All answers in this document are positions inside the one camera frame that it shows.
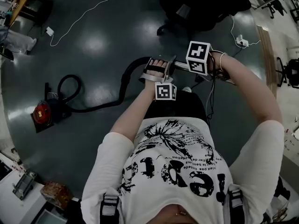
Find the vacuum hose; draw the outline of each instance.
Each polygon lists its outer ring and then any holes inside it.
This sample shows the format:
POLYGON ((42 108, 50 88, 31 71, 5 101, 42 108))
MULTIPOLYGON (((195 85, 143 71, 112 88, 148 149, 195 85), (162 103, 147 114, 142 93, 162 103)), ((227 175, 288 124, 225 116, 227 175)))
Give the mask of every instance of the vacuum hose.
POLYGON ((112 102, 109 102, 109 103, 106 103, 106 104, 102 104, 102 105, 98 105, 98 106, 95 106, 95 107, 87 108, 87 109, 84 109, 84 110, 77 110, 77 109, 69 107, 66 103, 69 102, 71 99, 74 99, 79 94, 79 92, 81 90, 81 86, 82 86, 82 82, 81 82, 80 78, 76 75, 67 75, 67 76, 65 76, 61 79, 61 81, 59 82, 58 87, 57 87, 58 100, 69 111, 75 112, 75 113, 86 113, 86 112, 91 112, 91 111, 95 111, 95 110, 99 110, 99 109, 103 109, 103 108, 107 108, 107 107, 120 105, 123 102, 124 98, 125 98, 126 90, 127 90, 128 84, 130 82, 131 74, 133 73, 133 71, 138 66, 147 64, 149 62, 149 59, 150 59, 149 56, 141 57, 137 60, 134 60, 126 68, 125 72, 123 73, 123 75, 121 77, 121 87, 120 87, 118 99, 116 101, 112 101, 112 102), (75 91, 75 93, 73 93, 71 96, 69 96, 68 98, 63 98, 63 95, 61 93, 61 86, 64 83, 64 81, 66 81, 69 78, 73 78, 77 81, 78 88, 75 91))

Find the electrical outlet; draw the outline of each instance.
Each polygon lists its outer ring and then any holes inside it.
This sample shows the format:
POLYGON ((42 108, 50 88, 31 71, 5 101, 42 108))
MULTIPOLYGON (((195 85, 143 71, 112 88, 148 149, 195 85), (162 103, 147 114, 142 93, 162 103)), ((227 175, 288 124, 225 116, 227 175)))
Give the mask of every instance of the electrical outlet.
POLYGON ((46 33, 47 33, 49 36, 53 36, 54 31, 53 31, 50 27, 47 27, 47 29, 46 29, 46 33))
POLYGON ((245 39, 243 39, 243 36, 242 36, 242 35, 237 36, 235 42, 236 42, 239 46, 242 46, 242 47, 248 47, 248 46, 249 46, 248 41, 245 40, 245 39))

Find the black wheel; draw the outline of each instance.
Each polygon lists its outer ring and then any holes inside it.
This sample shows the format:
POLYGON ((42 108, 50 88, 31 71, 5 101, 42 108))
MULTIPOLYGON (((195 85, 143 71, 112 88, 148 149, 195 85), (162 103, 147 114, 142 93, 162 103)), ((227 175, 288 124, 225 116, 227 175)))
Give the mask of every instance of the black wheel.
POLYGON ((157 30, 157 35, 162 35, 162 33, 163 33, 163 30, 159 28, 159 29, 157 30))

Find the black strap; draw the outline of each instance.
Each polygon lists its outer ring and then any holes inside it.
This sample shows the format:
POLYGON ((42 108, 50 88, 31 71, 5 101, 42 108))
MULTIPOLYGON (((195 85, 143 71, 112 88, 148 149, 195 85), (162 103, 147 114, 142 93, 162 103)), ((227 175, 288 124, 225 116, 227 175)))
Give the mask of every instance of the black strap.
POLYGON ((241 190, 229 191, 230 224, 244 224, 243 193, 241 190))
POLYGON ((148 70, 153 70, 153 71, 158 71, 164 74, 165 68, 161 66, 156 66, 156 65, 148 65, 143 72, 146 73, 148 70))
POLYGON ((106 196, 104 195, 103 201, 100 207, 100 222, 118 224, 120 214, 117 209, 119 202, 118 196, 106 196))

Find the person's left hand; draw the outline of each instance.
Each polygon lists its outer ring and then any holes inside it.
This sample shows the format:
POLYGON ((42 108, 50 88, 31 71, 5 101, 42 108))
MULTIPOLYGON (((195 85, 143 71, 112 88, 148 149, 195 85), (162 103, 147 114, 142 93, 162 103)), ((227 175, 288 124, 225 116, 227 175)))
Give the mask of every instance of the person's left hand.
MULTIPOLYGON (((167 62, 162 61, 162 60, 155 60, 155 61, 151 60, 149 65, 161 66, 161 67, 165 68, 167 65, 167 62)), ((146 73, 149 75, 152 75, 152 76, 156 76, 156 77, 164 76, 164 73, 154 71, 154 70, 148 70, 146 73)), ((147 90, 151 94, 155 94, 155 82, 146 79, 145 80, 145 90, 147 90)))

